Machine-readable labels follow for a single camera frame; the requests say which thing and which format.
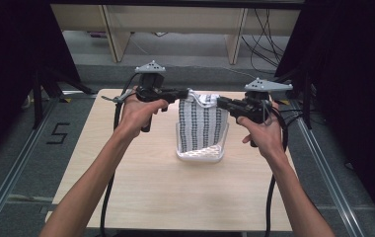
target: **printed number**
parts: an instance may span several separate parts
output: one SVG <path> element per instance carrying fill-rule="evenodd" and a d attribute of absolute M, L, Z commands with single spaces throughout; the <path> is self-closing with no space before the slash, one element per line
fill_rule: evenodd
<path fill-rule="evenodd" d="M 61 126 L 61 125 L 69 125 L 70 123 L 69 122 L 58 122 L 55 126 L 55 129 L 54 131 L 52 132 L 51 135 L 58 135 L 58 136 L 61 136 L 61 140 L 60 141 L 48 141 L 46 144 L 48 145 L 58 145 L 58 144 L 62 144 L 65 140 L 65 137 L 67 136 L 68 133 L 64 133 L 64 132 L 56 132 L 58 127 Z"/>

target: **forearm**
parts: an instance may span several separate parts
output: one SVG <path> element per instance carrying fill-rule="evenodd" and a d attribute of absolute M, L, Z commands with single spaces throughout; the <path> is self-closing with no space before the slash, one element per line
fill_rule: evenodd
<path fill-rule="evenodd" d="M 114 132 L 96 160 L 67 193 L 40 236 L 82 236 L 102 194 L 132 139 Z"/>
<path fill-rule="evenodd" d="M 269 162 L 286 212 L 296 236 L 335 236 L 333 230 L 308 199 L 286 155 Z"/>

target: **hand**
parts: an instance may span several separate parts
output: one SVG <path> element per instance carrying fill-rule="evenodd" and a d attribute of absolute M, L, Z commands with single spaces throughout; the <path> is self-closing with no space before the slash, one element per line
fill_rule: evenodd
<path fill-rule="evenodd" d="M 156 115 L 159 109 L 164 109 L 168 105 L 165 100 L 144 103 L 133 94 L 125 100 L 122 119 L 118 127 L 129 129 L 131 138 L 134 138 L 139 135 L 142 127 L 148 125 L 148 121 L 153 114 Z"/>
<path fill-rule="evenodd" d="M 266 122 L 257 124 L 246 117 L 238 117 L 237 122 L 249 131 L 243 143 L 253 140 L 258 146 L 261 155 L 267 160 L 278 157 L 279 152 L 284 153 L 279 121 L 274 114 Z"/>

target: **black panel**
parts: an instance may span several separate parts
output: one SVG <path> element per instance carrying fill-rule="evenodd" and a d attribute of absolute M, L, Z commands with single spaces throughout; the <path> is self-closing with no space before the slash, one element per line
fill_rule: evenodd
<path fill-rule="evenodd" d="M 0 0 L 0 137 L 42 68 L 80 81 L 62 33 L 45 1 Z M 49 76 L 47 80 L 57 81 Z"/>
<path fill-rule="evenodd" d="M 337 21 L 317 99 L 375 202 L 375 2 L 347 1 Z"/>

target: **black and white fabric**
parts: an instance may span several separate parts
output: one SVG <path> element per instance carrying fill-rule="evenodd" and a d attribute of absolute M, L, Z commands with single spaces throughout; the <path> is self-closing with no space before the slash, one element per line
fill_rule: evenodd
<path fill-rule="evenodd" d="M 179 102 L 181 152 L 217 144 L 227 126 L 228 112 L 216 107 L 217 94 L 199 95 L 190 90 Z"/>

